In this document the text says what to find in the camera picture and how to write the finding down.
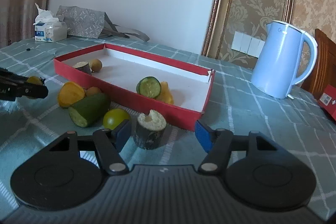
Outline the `orange yellow pepper piece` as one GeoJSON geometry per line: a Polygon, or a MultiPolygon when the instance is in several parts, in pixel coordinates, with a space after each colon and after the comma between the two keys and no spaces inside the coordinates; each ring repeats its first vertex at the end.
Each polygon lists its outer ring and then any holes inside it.
{"type": "Polygon", "coordinates": [[[77,83],[69,81],[65,83],[58,94],[58,104],[62,108],[68,108],[73,103],[85,97],[84,89],[77,83]]]}

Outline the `long green cucumber piece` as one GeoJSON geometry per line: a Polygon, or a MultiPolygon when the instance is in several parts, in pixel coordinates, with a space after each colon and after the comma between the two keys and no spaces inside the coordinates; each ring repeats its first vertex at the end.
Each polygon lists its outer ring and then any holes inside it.
{"type": "Polygon", "coordinates": [[[73,103],[68,108],[68,113],[74,124],[86,128],[102,118],[109,107],[109,96],[105,93],[97,93],[73,103]]]}

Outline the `green tomato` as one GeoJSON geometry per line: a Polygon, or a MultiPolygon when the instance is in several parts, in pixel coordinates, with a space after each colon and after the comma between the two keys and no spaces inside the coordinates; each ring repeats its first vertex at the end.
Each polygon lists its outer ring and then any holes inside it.
{"type": "Polygon", "coordinates": [[[121,108],[109,110],[103,118],[102,125],[107,129],[115,129],[124,120],[131,120],[129,113],[121,108]]]}

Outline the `small orange round fruit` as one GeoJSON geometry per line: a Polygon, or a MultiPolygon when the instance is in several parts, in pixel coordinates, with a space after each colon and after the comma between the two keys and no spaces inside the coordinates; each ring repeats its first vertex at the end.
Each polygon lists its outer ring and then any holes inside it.
{"type": "Polygon", "coordinates": [[[95,95],[95,94],[99,94],[99,93],[102,93],[101,89],[95,86],[92,86],[85,91],[85,94],[87,97],[95,95]]]}

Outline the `small brown longan fruit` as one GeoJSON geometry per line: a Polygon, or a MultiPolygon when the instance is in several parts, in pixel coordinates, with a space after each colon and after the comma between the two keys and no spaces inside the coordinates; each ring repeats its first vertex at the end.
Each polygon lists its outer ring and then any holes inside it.
{"type": "Polygon", "coordinates": [[[92,59],[89,61],[89,67],[93,73],[101,71],[103,65],[99,59],[92,59]]]}

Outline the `green checked tablecloth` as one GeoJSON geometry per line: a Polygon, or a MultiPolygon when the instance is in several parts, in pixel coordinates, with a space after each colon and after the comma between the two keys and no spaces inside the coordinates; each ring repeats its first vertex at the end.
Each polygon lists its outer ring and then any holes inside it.
{"type": "MultiPolygon", "coordinates": [[[[311,210],[322,218],[335,212],[335,123],[310,93],[295,87],[291,98],[278,100],[251,84],[249,69],[134,39],[111,37],[107,42],[214,69],[203,120],[212,128],[226,128],[236,135],[259,131],[287,149],[316,176],[311,210]]],[[[66,80],[55,73],[54,58],[98,43],[98,39],[71,36],[56,43],[26,39],[1,49],[1,67],[43,78],[49,90],[43,100],[21,97],[1,102],[1,218],[18,207],[10,189],[13,171],[59,135],[76,129],[68,111],[57,102],[66,80]]]]}

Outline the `white tissue pack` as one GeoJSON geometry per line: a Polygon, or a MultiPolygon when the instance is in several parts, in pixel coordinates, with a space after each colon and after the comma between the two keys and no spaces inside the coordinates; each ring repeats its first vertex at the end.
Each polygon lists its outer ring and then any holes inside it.
{"type": "Polygon", "coordinates": [[[53,43],[66,39],[68,28],[64,16],[53,16],[52,12],[41,9],[37,3],[35,6],[38,10],[33,24],[35,41],[53,43]]]}

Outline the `grey patterned gift bag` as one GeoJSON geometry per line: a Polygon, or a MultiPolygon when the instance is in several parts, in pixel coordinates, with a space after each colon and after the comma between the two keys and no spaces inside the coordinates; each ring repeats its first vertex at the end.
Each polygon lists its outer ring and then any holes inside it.
{"type": "Polygon", "coordinates": [[[57,16],[62,16],[67,25],[67,35],[102,39],[109,36],[130,38],[131,36],[148,42],[150,38],[143,32],[112,23],[104,11],[78,6],[59,6],[57,16]]]}

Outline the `red rectangular box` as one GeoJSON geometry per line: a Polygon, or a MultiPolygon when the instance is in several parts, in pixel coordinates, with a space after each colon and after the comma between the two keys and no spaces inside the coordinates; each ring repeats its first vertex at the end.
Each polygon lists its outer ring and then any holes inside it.
{"type": "Polygon", "coordinates": [[[327,85],[318,99],[319,106],[325,110],[333,120],[336,120],[336,88],[327,85]]]}

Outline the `light blue electric kettle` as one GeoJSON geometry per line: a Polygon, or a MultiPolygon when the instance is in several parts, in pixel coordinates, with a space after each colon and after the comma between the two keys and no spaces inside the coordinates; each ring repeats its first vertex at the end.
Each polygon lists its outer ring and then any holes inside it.
{"type": "Polygon", "coordinates": [[[274,20],[266,25],[267,37],[253,69],[251,83],[271,97],[288,97],[294,85],[311,74],[318,54],[318,44],[308,32],[287,22],[274,20]],[[306,69],[298,75],[303,44],[310,48],[306,69]]]}

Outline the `red shallow tray box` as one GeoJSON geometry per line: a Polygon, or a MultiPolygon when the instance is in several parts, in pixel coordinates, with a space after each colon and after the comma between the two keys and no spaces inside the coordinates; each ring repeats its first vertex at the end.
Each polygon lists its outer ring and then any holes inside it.
{"type": "Polygon", "coordinates": [[[83,88],[100,88],[119,105],[139,113],[156,110],[169,124],[189,131],[206,110],[215,76],[213,69],[108,43],[55,57],[54,68],[56,74],[83,88]],[[92,59],[102,62],[101,71],[88,75],[72,67],[92,59]],[[173,105],[137,94],[138,82],[147,76],[168,83],[173,105]]]}

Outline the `wooden bed headboard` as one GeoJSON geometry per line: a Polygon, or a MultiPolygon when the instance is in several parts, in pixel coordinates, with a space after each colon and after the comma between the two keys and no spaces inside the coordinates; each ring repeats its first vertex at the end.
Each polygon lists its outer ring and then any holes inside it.
{"type": "Polygon", "coordinates": [[[320,29],[315,29],[315,39],[318,44],[317,61],[301,87],[318,100],[327,85],[335,87],[336,44],[320,29]]]}

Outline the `white wall switch panel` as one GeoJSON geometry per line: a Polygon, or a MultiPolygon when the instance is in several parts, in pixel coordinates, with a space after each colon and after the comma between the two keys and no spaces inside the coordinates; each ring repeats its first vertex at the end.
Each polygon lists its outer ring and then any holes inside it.
{"type": "Polygon", "coordinates": [[[232,40],[231,49],[248,56],[259,58],[264,44],[265,42],[263,40],[236,31],[232,40]]]}

